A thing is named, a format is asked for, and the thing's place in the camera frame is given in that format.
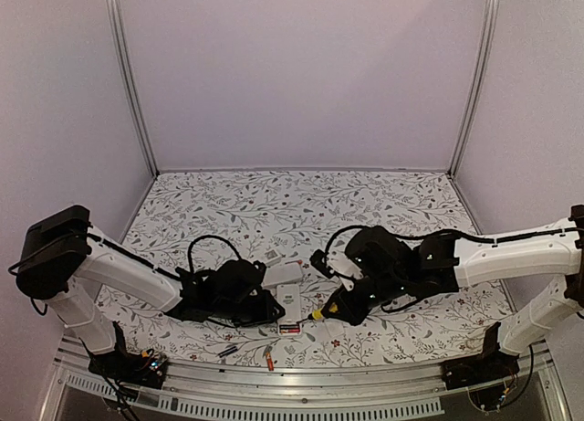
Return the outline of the small white remote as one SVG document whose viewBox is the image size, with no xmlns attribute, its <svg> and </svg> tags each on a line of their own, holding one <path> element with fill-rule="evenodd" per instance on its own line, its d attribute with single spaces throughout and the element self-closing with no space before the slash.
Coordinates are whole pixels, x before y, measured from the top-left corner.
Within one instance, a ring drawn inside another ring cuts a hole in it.
<svg viewBox="0 0 584 421">
<path fill-rule="evenodd" d="M 300 287 L 298 284 L 284 284 L 276 287 L 276 299 L 278 303 L 285 309 L 285 315 L 277 321 L 279 324 L 284 323 L 300 323 L 302 319 L 301 313 L 301 297 Z M 299 334 L 280 335 L 292 337 Z"/>
</svg>

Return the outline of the yellow handled screwdriver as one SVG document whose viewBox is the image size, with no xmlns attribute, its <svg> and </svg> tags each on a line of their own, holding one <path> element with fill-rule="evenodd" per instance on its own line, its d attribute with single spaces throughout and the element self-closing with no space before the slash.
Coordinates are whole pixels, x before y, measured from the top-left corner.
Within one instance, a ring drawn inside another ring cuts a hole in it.
<svg viewBox="0 0 584 421">
<path fill-rule="evenodd" d="M 314 310 L 303 321 L 319 321 L 324 318 L 322 310 Z"/>
</svg>

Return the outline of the white remote control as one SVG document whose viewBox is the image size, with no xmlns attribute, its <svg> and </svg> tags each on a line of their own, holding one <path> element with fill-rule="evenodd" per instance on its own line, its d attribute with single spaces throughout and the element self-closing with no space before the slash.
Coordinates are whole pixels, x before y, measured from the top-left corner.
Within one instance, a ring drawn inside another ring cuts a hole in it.
<svg viewBox="0 0 584 421">
<path fill-rule="evenodd" d="M 266 270 L 262 287 L 272 289 L 278 285 L 299 283 L 302 279 L 302 268 L 297 262 L 280 264 Z"/>
</svg>

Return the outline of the long white remote with buttons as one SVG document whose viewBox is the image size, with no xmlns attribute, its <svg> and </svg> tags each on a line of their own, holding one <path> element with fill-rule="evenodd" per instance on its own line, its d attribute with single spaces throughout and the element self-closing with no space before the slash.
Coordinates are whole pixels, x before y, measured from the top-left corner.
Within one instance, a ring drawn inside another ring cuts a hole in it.
<svg viewBox="0 0 584 421">
<path fill-rule="evenodd" d="M 265 253 L 265 258 L 267 261 L 278 262 L 282 259 L 282 255 L 274 249 L 270 249 Z"/>
</svg>

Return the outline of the white battery cover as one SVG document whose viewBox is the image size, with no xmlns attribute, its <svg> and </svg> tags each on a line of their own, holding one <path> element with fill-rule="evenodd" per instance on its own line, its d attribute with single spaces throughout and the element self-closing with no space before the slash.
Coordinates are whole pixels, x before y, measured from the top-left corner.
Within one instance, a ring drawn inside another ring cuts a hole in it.
<svg viewBox="0 0 584 421">
<path fill-rule="evenodd" d="M 345 328 L 341 321 L 327 321 L 325 323 L 325 329 L 328 337 L 331 339 L 339 338 L 345 333 Z"/>
</svg>

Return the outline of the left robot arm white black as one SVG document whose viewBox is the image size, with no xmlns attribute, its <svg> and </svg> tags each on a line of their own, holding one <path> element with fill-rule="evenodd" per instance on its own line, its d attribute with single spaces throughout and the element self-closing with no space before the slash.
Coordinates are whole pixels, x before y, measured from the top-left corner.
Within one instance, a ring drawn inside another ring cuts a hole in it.
<svg viewBox="0 0 584 421">
<path fill-rule="evenodd" d="M 266 265 L 241 257 L 216 270 L 174 272 L 129 251 L 93 226 L 89 210 L 70 206 L 32 225 L 20 259 L 8 271 L 18 289 L 46 304 L 117 379 L 135 372 L 135 359 L 117 343 L 114 324 L 79 284 L 98 282 L 177 321 L 227 320 L 230 326 L 275 323 L 284 308 L 262 283 Z"/>
</svg>

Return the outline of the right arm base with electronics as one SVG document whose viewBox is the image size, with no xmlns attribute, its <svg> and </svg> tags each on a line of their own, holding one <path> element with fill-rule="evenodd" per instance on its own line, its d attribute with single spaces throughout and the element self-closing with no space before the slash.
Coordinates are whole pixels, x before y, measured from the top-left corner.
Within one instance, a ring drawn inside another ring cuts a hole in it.
<svg viewBox="0 0 584 421">
<path fill-rule="evenodd" d="M 441 363 L 441 378 L 447 390 L 510 378 L 514 383 L 519 373 L 518 354 L 504 353 L 498 341 L 500 322 L 491 325 L 482 339 L 481 352 Z M 503 408 L 512 391 L 511 384 L 498 384 L 469 393 L 473 406 L 483 412 Z"/>
</svg>

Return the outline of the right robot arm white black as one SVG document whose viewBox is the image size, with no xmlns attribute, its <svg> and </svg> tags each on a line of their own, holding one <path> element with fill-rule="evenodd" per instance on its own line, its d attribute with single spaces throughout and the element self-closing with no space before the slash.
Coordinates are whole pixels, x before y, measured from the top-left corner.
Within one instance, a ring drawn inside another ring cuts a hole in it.
<svg viewBox="0 0 584 421">
<path fill-rule="evenodd" d="M 483 352 L 472 362 L 478 380 L 490 381 L 532 342 L 583 310 L 583 207 L 555 223 L 512 235 L 472 236 L 443 229 L 409 238 L 382 226 L 353 226 L 354 236 L 332 257 L 330 244 L 310 258 L 311 266 L 341 287 L 322 310 L 325 318 L 352 326 L 370 311 L 402 296 L 419 304 L 491 280 L 549 275 L 548 286 L 523 309 L 485 331 Z"/>
</svg>

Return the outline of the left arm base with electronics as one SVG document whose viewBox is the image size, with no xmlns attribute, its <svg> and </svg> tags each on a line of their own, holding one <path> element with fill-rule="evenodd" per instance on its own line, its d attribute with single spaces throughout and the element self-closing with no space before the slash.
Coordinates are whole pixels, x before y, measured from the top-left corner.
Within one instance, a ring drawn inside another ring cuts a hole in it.
<svg viewBox="0 0 584 421">
<path fill-rule="evenodd" d="M 148 349 L 143 353 L 130 353 L 122 328 L 113 322 L 115 345 L 111 352 L 90 354 L 89 371 L 116 381 L 161 389 L 168 370 L 168 357 Z"/>
</svg>

